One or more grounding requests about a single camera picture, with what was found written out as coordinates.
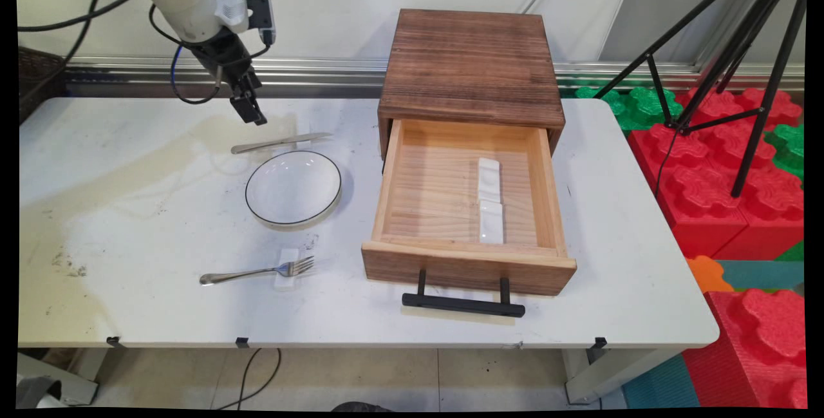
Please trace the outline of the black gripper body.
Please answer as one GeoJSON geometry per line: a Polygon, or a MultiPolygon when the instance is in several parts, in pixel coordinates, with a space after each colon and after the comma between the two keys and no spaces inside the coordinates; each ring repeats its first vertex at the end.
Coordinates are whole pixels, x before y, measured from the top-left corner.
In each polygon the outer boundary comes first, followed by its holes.
{"type": "Polygon", "coordinates": [[[200,43],[183,42],[183,45],[198,59],[210,75],[215,77],[219,68],[221,81],[237,93],[239,78],[252,66],[253,54],[247,50],[239,35],[228,28],[220,28],[218,33],[200,43]]]}

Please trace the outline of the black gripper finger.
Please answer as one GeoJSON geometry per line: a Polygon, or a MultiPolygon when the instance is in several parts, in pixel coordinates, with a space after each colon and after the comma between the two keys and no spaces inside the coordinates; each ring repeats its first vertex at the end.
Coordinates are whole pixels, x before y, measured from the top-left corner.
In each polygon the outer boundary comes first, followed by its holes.
{"type": "Polygon", "coordinates": [[[262,87],[262,83],[257,77],[254,69],[247,69],[239,78],[239,89],[246,99],[256,99],[256,90],[262,87]]]}
{"type": "Polygon", "coordinates": [[[245,124],[255,124],[257,126],[267,124],[268,120],[260,110],[255,92],[244,91],[241,94],[233,95],[230,98],[230,103],[245,124]]]}

